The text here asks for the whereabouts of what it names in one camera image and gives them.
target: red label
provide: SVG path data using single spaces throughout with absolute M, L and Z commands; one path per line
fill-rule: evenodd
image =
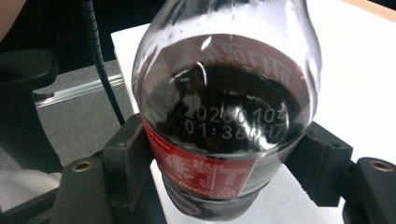
M 239 195 L 254 160 L 225 161 L 195 155 L 168 143 L 143 123 L 163 175 L 181 188 L 207 198 L 231 199 Z

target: plastic bottle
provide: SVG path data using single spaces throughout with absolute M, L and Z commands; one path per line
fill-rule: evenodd
M 320 67 L 304 0 L 166 1 L 133 87 L 175 206 L 241 216 L 312 121 Z

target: soda bottle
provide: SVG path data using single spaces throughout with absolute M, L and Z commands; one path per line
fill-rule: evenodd
M 165 2 L 133 91 L 182 213 L 231 220 L 251 206 L 315 115 L 320 67 L 305 0 Z

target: brass screw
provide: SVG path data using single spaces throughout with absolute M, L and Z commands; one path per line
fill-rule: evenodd
M 382 172 L 389 173 L 394 171 L 392 166 L 382 161 L 369 161 L 369 164 L 371 165 L 371 167 Z
M 91 169 L 93 166 L 92 162 L 90 161 L 82 161 L 79 164 L 76 164 L 73 166 L 73 171 L 76 173 L 81 173 L 81 172 L 85 172 L 89 169 Z

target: metal strip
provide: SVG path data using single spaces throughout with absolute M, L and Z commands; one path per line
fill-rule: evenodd
M 115 75 L 109 77 L 108 80 L 110 82 L 111 87 L 115 87 L 123 83 L 123 79 L 121 75 Z M 53 105 L 56 103 L 60 103 L 62 101 L 73 99 L 75 97 L 79 97 L 96 91 L 102 91 L 103 89 L 104 88 L 101 80 L 96 80 L 63 91 L 56 91 L 53 97 L 36 101 L 35 106 L 36 108 L 39 108 L 46 105 Z

